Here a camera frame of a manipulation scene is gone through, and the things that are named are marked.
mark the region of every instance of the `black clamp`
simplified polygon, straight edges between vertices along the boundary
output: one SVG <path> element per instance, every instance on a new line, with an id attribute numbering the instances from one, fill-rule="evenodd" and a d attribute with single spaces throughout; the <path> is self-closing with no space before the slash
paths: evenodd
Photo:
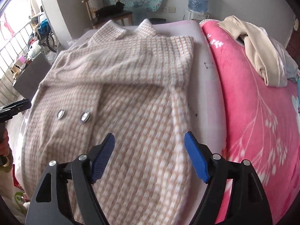
<path id="1" fill-rule="evenodd" d="M 85 224 L 109 225 L 91 184 L 102 177 L 114 147 L 115 138 L 109 133 L 87 155 L 63 164 L 49 162 L 32 196 L 25 224 L 80 224 L 74 220 L 68 196 L 67 183 L 72 179 Z"/>
<path id="2" fill-rule="evenodd" d="M 184 144 L 197 176 L 208 184 L 190 225 L 215 224 L 228 179 L 233 179 L 229 206 L 225 220 L 218 224 L 273 224 L 263 186 L 249 160 L 226 161 L 198 143 L 192 132 L 185 134 Z"/>

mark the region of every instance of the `silver button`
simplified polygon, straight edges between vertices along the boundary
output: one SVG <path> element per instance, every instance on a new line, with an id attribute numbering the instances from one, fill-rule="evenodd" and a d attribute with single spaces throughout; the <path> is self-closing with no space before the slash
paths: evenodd
<path id="1" fill-rule="evenodd" d="M 57 119 L 62 119 L 64 114 L 65 114 L 64 109 L 59 110 L 57 113 Z"/>
<path id="2" fill-rule="evenodd" d="M 220 159 L 221 159 L 221 156 L 220 156 L 219 154 L 213 154 L 213 155 L 212 155 L 212 158 L 213 158 L 214 160 L 220 160 Z"/>
<path id="3" fill-rule="evenodd" d="M 80 122 L 86 123 L 88 120 L 90 120 L 91 113 L 89 111 L 86 111 L 81 114 L 80 116 Z"/>
<path id="4" fill-rule="evenodd" d="M 249 160 L 243 160 L 244 165 L 250 166 L 251 162 Z"/>
<path id="5" fill-rule="evenodd" d="M 56 161 L 51 161 L 51 162 L 49 162 L 49 166 L 53 167 L 53 166 L 55 166 L 55 165 L 56 165 Z"/>
<path id="6" fill-rule="evenodd" d="M 78 157 L 78 159 L 79 159 L 80 161 L 84 161 L 85 159 L 87 159 L 87 156 L 86 156 L 86 155 L 80 155 L 80 156 Z"/>

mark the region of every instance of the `coat button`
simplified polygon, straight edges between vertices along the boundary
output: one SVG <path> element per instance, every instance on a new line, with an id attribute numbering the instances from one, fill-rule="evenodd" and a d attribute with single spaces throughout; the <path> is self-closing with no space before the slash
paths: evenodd
<path id="1" fill-rule="evenodd" d="M 87 121 L 90 120 L 90 116 L 91 116 L 91 113 L 89 111 L 82 113 L 80 116 L 80 122 L 86 123 Z"/>
<path id="2" fill-rule="evenodd" d="M 65 114 L 64 109 L 59 110 L 57 113 L 57 119 L 62 119 L 64 114 Z"/>

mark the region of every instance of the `wall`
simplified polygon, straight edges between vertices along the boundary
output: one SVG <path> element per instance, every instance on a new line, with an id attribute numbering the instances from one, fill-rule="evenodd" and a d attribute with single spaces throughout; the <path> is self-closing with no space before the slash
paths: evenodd
<path id="1" fill-rule="evenodd" d="M 188 0 L 164 0 L 155 13 L 148 13 L 149 18 L 164 18 L 168 22 L 183 19 Z M 163 7 L 176 7 L 176 13 L 163 13 Z M 223 20 L 235 15 L 239 19 L 264 27 L 269 36 L 284 46 L 287 45 L 292 31 L 294 14 L 285 0 L 209 0 L 211 19 Z"/>
<path id="2" fill-rule="evenodd" d="M 64 47 L 68 47 L 69 40 L 78 39 L 92 28 L 86 6 L 81 1 L 42 0 L 51 26 Z"/>

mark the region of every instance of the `wooden chair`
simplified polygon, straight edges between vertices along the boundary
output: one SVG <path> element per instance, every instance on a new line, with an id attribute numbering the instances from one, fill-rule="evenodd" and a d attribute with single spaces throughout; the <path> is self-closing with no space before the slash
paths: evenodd
<path id="1" fill-rule="evenodd" d="M 114 14 L 114 15 L 110 15 L 110 16 L 107 16 L 107 17 L 104 17 L 104 18 L 97 18 L 97 17 L 95 17 L 93 19 L 92 13 L 91 13 L 91 9 L 90 9 L 88 1 L 89 0 L 83 0 L 82 3 L 86 4 L 86 7 L 88 9 L 88 15 L 90 17 L 93 29 L 97 29 L 99 26 L 103 25 L 104 23 L 106 23 L 107 21 L 109 21 L 111 19 L 115 20 L 115 21 L 121 20 L 122 25 L 125 26 L 124 25 L 124 19 L 127 18 L 129 25 L 132 25 L 132 12 L 127 11 L 127 10 L 123 10 L 120 13 L 117 13 L 117 14 Z"/>

